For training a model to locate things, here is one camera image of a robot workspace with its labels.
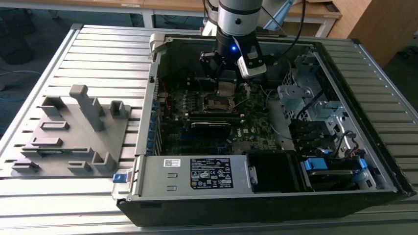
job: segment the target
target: metal frame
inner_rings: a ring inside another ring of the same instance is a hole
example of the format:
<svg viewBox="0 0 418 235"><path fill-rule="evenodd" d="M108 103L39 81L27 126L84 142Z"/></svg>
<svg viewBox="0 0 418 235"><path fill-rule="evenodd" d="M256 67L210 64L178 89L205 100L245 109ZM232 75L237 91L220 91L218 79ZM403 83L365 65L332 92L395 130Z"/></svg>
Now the metal frame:
<svg viewBox="0 0 418 235"><path fill-rule="evenodd" d="M154 15L170 15L170 16L190 16L202 17L202 12L198 11L177 11L177 10L160 10L160 9L142 9L138 7L102 7L102 6L77 6L77 5L64 5L52 3L33 3L33 2L14 2L0 0L1 7L15 7L15 8L33 8L45 10L65 10L65 11L90 11L90 12L112 12L112 13L130 13L141 14L144 17L144 27L154 28ZM285 17L285 22L299 22L300 17ZM327 37L331 31L332 25L336 18L315 18L305 17L305 23L320 24L320 28L316 32L315 37Z"/></svg>
<svg viewBox="0 0 418 235"><path fill-rule="evenodd" d="M85 82L96 84L94 89L89 89L92 96L97 96L100 100L105 101L106 95L112 92L121 97L125 104L133 106L118 168L133 166L142 100L134 96L132 89L142 90L146 87L145 80L140 77L125 78L125 75L130 76L132 70L128 70L118 71L122 77L114 82L109 68L89 69L89 77L85 78L82 71L76 72L81 69L65 68L62 70L62 64L65 64L62 61L82 58L89 66L92 64L88 62L96 63L97 60L106 61L109 67L114 66L114 63L120 65L120 63L132 61L136 62L134 64L148 65L149 59L138 48L149 49L149 35L156 32L198 35L197 31L190 30L93 25L85 25L81 30L72 29L69 31L0 141L0 163L10 156L11 152L6 151L7 148L27 140L30 133L26 132L31 131L37 125L37 120L33 118L42 116L42 112L35 108L37 97L52 93L64 94L66 86ZM371 57L361 50L361 46L352 43L351 40L305 37L301 37L301 40L323 43L380 138L385 142L411 184L418 185L418 125L413 123L416 115L407 111L405 106L400 104L400 96L389 86L388 80L381 78L383 73L379 73L379 67L371 62ZM97 51L92 51L93 56L80 55L80 49L90 49L90 45L101 47L101 53L97 54ZM5 171L6 165L1 165L1 168L0 173ZM110 197L110 179L0 180L0 189L0 234L174 234L178 232L182 234L225 232L244 234L283 229L292 229L295 233L300 231L300 234L304 234L301 229L308 229L311 234L329 232L352 234L365 231L391 234L399 230L418 229L418 196L388 206L368 208L340 219L204 227L138 228L116 207L116 202Z"/></svg>

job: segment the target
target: floor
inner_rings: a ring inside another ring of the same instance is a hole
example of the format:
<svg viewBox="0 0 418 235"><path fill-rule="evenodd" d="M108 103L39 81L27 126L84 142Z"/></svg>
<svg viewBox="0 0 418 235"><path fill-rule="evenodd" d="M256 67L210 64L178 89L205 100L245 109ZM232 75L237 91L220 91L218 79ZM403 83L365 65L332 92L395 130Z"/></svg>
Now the floor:
<svg viewBox="0 0 418 235"><path fill-rule="evenodd" d="M42 72L73 23L132 26L133 22L134 25L142 26L141 16L132 16L129 14L58 11L57 16L58 18L52 20L46 10L31 11L30 18L35 26L35 32L26 36L26 41L34 51L34 59L18 66L7 65L0 59L0 69L9 71L31 70ZM156 16L156 27L197 30L198 27L201 27L201 18L181 16L166 16L162 18L162 16ZM415 108L418 108L416 65L418 55L404 59L399 54L384 67L388 77L392 79L400 92ZM0 91L0 98L13 100L23 99L27 96L35 81L35 74L14 73L0 76L0 84L5 85L5 89ZM21 104L22 101L11 102L0 100L0 137L13 120Z"/></svg>

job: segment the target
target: table leg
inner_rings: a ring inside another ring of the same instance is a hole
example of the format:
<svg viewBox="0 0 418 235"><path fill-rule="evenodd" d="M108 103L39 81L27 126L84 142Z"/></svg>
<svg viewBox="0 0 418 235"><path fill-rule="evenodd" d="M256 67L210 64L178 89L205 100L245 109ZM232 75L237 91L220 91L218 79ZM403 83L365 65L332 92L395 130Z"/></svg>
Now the table leg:
<svg viewBox="0 0 418 235"><path fill-rule="evenodd" d="M144 17L144 27L153 28L154 27L154 16L152 9L142 9L142 17Z"/></svg>
<svg viewBox="0 0 418 235"><path fill-rule="evenodd" d="M324 18L324 22L317 29L315 37L325 38L328 36L328 32L331 31L335 21L336 19L333 18Z"/></svg>

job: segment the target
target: wooden table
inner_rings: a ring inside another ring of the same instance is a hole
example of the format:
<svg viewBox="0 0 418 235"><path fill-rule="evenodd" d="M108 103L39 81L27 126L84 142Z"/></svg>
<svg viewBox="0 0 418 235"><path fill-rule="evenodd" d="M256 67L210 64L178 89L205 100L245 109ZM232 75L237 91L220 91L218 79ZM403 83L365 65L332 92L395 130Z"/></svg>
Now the wooden table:
<svg viewBox="0 0 418 235"><path fill-rule="evenodd" d="M144 26L153 28L154 15L202 16L201 0L0 0L0 7L141 14ZM285 22L299 22L301 5L291 7ZM308 3L304 22L320 24L316 37L325 37L340 13L328 12L321 3Z"/></svg>

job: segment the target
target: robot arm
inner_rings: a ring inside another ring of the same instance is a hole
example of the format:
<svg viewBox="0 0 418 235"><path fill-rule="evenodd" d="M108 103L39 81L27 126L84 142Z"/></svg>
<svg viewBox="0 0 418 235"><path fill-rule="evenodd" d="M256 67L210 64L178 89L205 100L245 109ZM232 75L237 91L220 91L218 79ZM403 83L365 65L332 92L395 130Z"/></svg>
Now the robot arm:
<svg viewBox="0 0 418 235"><path fill-rule="evenodd" d="M217 25L214 50L200 55L206 76L217 81L224 70L236 71L242 79L263 74L267 71L265 63L269 63L265 60L271 58L263 57L255 35L260 10L263 5L280 6L273 17L283 22L293 0L202 0L202 2L208 21ZM209 67L208 61L214 61L214 69Z"/></svg>
<svg viewBox="0 0 418 235"><path fill-rule="evenodd" d="M214 51L237 62L242 79L267 71L255 36L263 0L220 0Z"/></svg>

